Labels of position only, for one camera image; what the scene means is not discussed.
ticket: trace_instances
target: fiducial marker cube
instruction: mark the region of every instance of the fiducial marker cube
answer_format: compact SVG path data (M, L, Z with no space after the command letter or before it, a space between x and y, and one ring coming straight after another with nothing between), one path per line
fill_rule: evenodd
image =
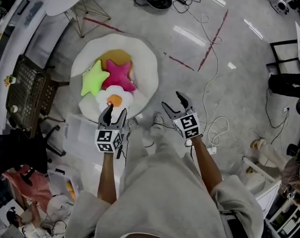
M95 145L102 153L115 153L121 143L119 130L97 129L95 132Z
M173 120L175 129L183 138L192 138L201 134L200 121L197 113Z

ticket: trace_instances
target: white plastic crate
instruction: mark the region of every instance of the white plastic crate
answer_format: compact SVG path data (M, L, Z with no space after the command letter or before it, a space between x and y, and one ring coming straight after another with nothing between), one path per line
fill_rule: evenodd
M68 113L63 132L63 149L67 154L72 154L88 163L102 166L104 153L101 153L95 145L95 131L97 129L97 123L87 120L82 115ZM116 177L121 177L124 167L125 158L121 154L119 160L114 160Z
M48 175L53 194L64 194L70 201L74 201L66 186L68 181L72 184L75 198L83 190L80 173L71 167L58 165L55 169L48 170Z

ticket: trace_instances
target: desk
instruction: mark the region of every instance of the desk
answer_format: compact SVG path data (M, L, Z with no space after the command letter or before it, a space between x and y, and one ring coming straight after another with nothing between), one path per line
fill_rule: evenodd
M300 26L295 22L295 26L296 26L296 30L297 30L297 39L296 40L290 40L290 41L281 41L281 42L273 42L270 43L274 58L275 58L275 62L272 63L268 63L266 66L276 66L278 74L281 74L281 70L280 70L280 66L279 64L281 63L285 63L285 62L290 62L290 61L296 61L299 60L300 61ZM275 50L275 46L279 46L279 45L287 45L287 44L298 44L298 57L297 58L291 58L291 59L287 59L287 60L280 60L278 58L278 54Z

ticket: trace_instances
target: power adapter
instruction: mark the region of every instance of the power adapter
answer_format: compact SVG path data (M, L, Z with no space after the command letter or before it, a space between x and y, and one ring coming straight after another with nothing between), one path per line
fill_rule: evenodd
M176 0L176 1L180 2L181 4L186 4L185 0Z

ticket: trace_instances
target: gray hoodie sleeve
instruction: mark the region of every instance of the gray hoodie sleeve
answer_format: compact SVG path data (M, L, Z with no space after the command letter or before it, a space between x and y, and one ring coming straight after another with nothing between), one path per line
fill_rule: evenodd
M95 231L97 221L110 206L93 194L82 191L75 201L64 237L86 238Z
M263 232L263 211L255 197L237 176L230 176L211 192L220 211L233 211L249 238L260 238Z

